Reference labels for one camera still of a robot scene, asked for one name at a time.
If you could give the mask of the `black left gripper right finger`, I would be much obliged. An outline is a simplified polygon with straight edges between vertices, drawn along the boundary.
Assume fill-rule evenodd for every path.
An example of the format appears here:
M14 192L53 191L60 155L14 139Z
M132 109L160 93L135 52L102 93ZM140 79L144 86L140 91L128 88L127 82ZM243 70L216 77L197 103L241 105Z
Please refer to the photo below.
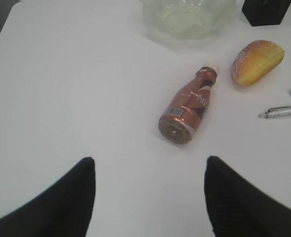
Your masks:
M219 157L207 159L204 193L217 237L291 237L291 209L252 185Z

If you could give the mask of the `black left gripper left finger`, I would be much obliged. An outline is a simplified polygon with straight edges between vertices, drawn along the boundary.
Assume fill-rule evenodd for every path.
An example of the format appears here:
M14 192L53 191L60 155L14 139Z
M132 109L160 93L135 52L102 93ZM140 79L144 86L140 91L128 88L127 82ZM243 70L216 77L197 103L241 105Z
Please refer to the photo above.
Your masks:
M81 159L56 183L0 218L0 237L84 237L95 201L95 161Z

